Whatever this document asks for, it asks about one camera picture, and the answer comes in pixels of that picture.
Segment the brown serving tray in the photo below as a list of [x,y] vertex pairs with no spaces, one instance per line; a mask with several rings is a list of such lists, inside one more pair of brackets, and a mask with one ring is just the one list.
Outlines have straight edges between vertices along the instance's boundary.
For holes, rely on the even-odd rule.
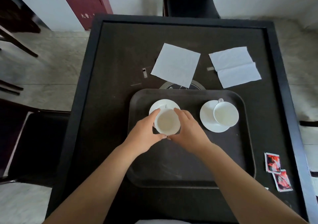
[[[200,109],[207,101],[219,98],[236,106],[239,121],[223,133],[214,133],[202,125]],[[128,133],[138,120],[148,116],[151,105],[160,99],[170,99],[182,110],[188,110],[208,138],[255,178],[256,168],[247,116],[239,95],[229,90],[140,90],[130,101]],[[129,167],[127,177],[139,187],[218,188],[211,172],[196,156],[168,139],[161,140],[137,157]]]

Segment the black chair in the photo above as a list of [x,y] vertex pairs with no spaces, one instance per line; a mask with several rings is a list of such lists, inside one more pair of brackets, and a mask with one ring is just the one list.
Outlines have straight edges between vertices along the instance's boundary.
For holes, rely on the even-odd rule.
[[0,99],[0,184],[52,187],[69,116]]
[[169,17],[220,18],[213,0],[163,0],[163,15]]

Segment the gray floor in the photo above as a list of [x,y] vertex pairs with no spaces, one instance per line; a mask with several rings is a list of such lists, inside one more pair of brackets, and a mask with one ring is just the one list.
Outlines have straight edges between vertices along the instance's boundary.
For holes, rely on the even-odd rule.
[[[296,114],[318,120],[318,34],[294,21],[274,19]],[[0,92],[0,98],[36,108],[70,111],[89,32],[17,33],[40,55],[35,59],[0,42],[0,79],[24,87],[20,96]],[[318,130],[301,127],[309,167],[318,171]],[[318,178],[313,178],[318,195]],[[0,186],[0,224],[41,223],[50,188],[29,184]]]

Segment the white napkin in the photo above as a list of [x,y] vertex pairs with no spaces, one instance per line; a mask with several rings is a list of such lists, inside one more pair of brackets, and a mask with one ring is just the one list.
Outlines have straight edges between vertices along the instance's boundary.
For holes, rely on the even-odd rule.
[[247,47],[209,54],[223,88],[262,79]]
[[184,87],[190,87],[200,58],[196,53],[165,43],[151,74]]

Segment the white teacup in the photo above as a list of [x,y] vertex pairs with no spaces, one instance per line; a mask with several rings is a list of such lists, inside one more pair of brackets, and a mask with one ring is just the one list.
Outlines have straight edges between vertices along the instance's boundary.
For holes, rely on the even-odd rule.
[[238,122],[238,110],[230,102],[225,102],[220,98],[217,105],[213,109],[213,114],[210,114],[209,119],[212,122],[222,126],[232,127]]
[[180,107],[174,101],[169,99],[161,99],[151,106],[149,114],[158,108],[160,108],[160,112],[158,113],[154,122],[154,127],[157,129],[157,131],[165,135],[177,133],[181,127],[181,124],[178,115],[173,109],[180,109]]

